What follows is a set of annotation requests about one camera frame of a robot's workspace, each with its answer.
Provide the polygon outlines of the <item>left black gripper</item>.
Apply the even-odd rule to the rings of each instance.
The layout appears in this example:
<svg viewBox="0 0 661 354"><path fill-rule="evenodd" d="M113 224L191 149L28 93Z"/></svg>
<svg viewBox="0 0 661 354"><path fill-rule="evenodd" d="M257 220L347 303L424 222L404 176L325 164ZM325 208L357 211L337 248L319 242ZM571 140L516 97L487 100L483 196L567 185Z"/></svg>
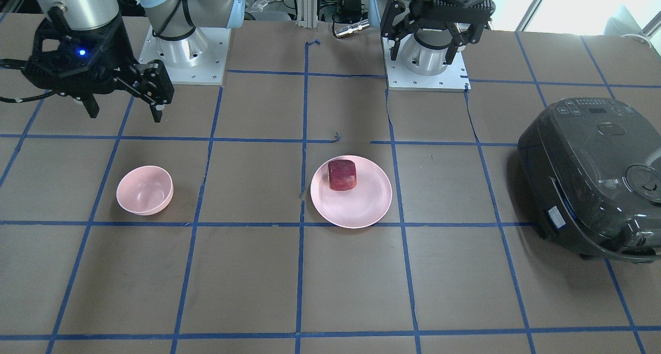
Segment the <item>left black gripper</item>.
<svg viewBox="0 0 661 354"><path fill-rule="evenodd" d="M468 44L480 41L495 11L493 0L412 0L409 13L404 2L387 0L381 20L381 35L390 45L390 60L397 60L402 39L419 29L448 30L451 40L445 63L452 65L455 56ZM395 19L404 16L395 23Z"/></svg>

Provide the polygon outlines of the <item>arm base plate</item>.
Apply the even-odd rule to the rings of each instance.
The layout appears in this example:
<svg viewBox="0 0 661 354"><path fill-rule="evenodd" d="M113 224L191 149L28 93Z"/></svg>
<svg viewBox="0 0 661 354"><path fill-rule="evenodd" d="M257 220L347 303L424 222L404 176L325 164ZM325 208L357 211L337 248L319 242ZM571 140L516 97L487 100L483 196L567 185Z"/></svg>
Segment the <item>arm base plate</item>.
<svg viewBox="0 0 661 354"><path fill-rule="evenodd" d="M183 39L163 39L148 31L138 60L163 61L174 85L221 86L232 29L196 28Z"/></svg>
<svg viewBox="0 0 661 354"><path fill-rule="evenodd" d="M382 38L388 88L391 91L469 91L470 79L461 52L452 65L445 63L451 35L448 30L421 29L405 37L397 60L390 60L390 45Z"/></svg>

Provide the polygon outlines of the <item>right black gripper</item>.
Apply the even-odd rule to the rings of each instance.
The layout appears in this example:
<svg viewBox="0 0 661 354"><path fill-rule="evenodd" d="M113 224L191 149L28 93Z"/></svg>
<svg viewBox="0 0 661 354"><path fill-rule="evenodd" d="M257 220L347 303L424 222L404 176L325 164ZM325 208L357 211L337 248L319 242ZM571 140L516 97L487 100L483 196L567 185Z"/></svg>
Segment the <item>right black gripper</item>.
<svg viewBox="0 0 661 354"><path fill-rule="evenodd" d="M146 102L160 123L175 93L162 60L137 64L121 13L101 27L75 30L62 8L50 8L22 73L38 88L83 98L93 119L100 112L95 94L123 90Z"/></svg>

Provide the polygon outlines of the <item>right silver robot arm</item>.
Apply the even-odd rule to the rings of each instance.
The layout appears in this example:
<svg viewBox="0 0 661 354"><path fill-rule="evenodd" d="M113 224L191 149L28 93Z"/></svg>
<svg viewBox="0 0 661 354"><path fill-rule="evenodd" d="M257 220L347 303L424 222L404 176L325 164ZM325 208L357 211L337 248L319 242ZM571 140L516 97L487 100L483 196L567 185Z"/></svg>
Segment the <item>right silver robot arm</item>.
<svg viewBox="0 0 661 354"><path fill-rule="evenodd" d="M156 123L175 88L170 72L220 63L204 29L241 27L245 0L139 0L151 25L154 59L134 55L120 3L131 0L37 0L45 17L35 32L22 74L50 95L81 102L91 118L99 114L97 94L116 90L144 100Z"/></svg>

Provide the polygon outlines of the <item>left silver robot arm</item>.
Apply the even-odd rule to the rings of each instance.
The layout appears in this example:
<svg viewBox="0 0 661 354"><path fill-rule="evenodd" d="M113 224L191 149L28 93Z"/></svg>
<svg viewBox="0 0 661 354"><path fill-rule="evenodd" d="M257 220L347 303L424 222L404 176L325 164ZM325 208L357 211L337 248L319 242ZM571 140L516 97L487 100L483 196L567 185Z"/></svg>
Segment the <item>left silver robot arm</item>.
<svg viewBox="0 0 661 354"><path fill-rule="evenodd" d="M370 0L368 20L387 40L390 60L437 76L479 43L494 10L493 0Z"/></svg>

